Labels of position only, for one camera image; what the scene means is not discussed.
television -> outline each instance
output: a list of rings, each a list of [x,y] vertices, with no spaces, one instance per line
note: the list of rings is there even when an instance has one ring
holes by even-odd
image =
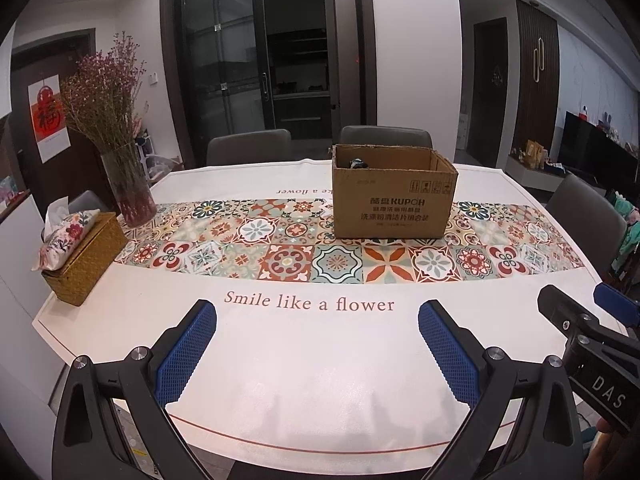
[[[637,195],[638,160],[604,131],[569,112],[564,118],[558,162],[570,171],[575,168],[593,175],[607,189]]]

red fu character poster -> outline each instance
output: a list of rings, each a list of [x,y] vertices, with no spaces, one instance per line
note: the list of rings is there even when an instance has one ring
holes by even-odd
[[[57,75],[29,85],[31,123],[42,162],[66,150],[71,143],[60,102],[60,80]]]

patterned table runner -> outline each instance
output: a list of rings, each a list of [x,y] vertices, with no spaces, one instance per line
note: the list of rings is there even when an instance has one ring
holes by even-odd
[[[430,240],[334,236],[329,200],[207,200],[161,204],[129,229],[116,263],[174,272],[313,283],[454,282],[583,267],[532,206],[454,202],[445,235]],[[380,205],[380,215],[417,211]]]

glass vase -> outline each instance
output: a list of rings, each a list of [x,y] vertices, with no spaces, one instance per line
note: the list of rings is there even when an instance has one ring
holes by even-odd
[[[129,227],[151,220],[158,207],[151,196],[135,142],[102,156],[111,190]]]

gray dining chair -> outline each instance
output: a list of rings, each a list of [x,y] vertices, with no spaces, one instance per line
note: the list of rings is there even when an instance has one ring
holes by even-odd
[[[207,147],[207,166],[231,166],[293,160],[288,130],[263,130],[216,137]]]
[[[428,132],[394,126],[345,126],[340,132],[340,144],[433,148]]]
[[[69,202],[69,212],[77,213],[79,211],[90,211],[93,209],[99,209],[101,213],[107,213],[110,209],[100,198],[91,190],[87,190],[71,202]]]
[[[618,256],[626,222],[589,184],[569,174],[553,194],[546,210],[603,274]]]

